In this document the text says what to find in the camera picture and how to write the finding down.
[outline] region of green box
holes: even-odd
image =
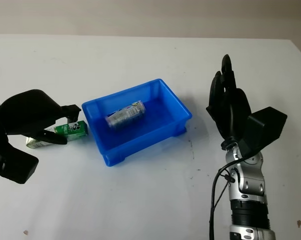
[[[47,131],[54,132],[58,135],[65,136],[68,141],[81,138],[88,135],[87,124],[84,121],[76,121],[60,126],[55,126],[47,129]],[[53,143],[46,141],[39,141],[31,137],[26,138],[26,146],[31,149],[52,145]]]

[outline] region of blue container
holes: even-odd
[[[105,116],[139,100],[146,109],[143,118],[118,131],[107,125]],[[82,109],[109,167],[155,143],[183,134],[186,121],[192,117],[162,79],[85,102]]]

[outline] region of table surface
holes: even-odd
[[[26,184],[0,177],[0,240],[208,239],[213,177],[226,152],[205,108],[224,54],[253,112],[272,106],[288,115],[280,139],[262,151],[262,171],[276,238],[301,239],[301,53],[291,41],[0,35],[1,102],[41,89],[60,105],[81,106],[162,78],[193,114],[185,134],[114,167],[105,166],[92,135],[37,149],[10,136],[39,164]],[[216,239],[229,239],[230,223],[225,193]]]

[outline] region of can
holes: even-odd
[[[105,117],[105,120],[111,129],[118,130],[141,119],[145,111],[146,109],[142,101],[137,101],[121,110],[111,113]]]

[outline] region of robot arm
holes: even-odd
[[[267,107],[255,113],[243,90],[236,87],[231,59],[225,55],[221,72],[212,81],[209,106],[206,108],[224,138],[221,148],[226,150],[226,162],[220,173],[229,169],[229,200],[232,210],[231,240],[275,240],[268,219],[265,180],[262,174],[261,150],[278,139],[287,115]],[[211,208],[209,239],[214,240],[214,207]]]
[[[24,184],[34,173],[38,159],[9,144],[7,135],[24,135],[53,144],[66,144],[64,136],[44,130],[66,117],[78,119],[76,105],[59,106],[41,90],[29,90],[10,97],[0,105],[0,176]]]

